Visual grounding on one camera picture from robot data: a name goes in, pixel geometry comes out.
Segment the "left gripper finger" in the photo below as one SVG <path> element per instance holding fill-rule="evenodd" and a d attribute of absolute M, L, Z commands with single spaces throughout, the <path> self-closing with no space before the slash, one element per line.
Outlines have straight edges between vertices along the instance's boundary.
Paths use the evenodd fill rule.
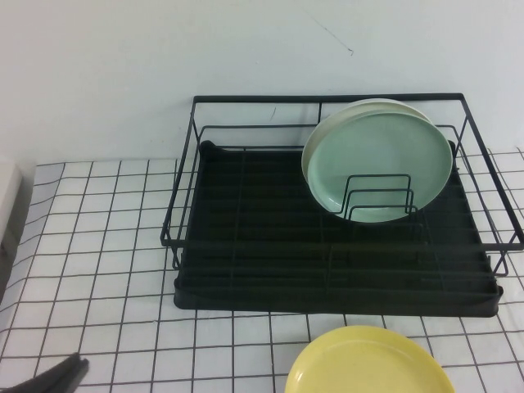
<path fill-rule="evenodd" d="M 59 393 L 75 392 L 87 372 L 88 360 L 81 359 L 70 371 L 62 376 L 59 381 Z"/>
<path fill-rule="evenodd" d="M 23 392 L 44 392 L 46 389 L 55 385 L 67 372 L 71 371 L 79 361 L 80 357 L 78 353 L 68 356 L 57 365 L 27 381 Z"/>

